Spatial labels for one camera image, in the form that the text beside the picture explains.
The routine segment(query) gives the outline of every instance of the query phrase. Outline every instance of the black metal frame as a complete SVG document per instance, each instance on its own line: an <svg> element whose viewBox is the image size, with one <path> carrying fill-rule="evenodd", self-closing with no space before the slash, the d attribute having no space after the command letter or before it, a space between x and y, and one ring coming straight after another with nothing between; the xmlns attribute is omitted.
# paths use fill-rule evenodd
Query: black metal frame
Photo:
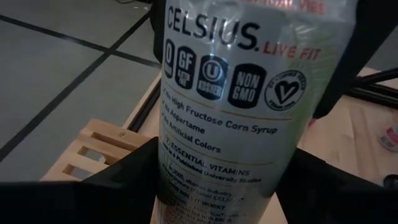
<svg viewBox="0 0 398 224"><path fill-rule="evenodd" d="M398 109L398 90L377 84L398 78L398 68L357 77L345 93L348 96Z"/></svg>

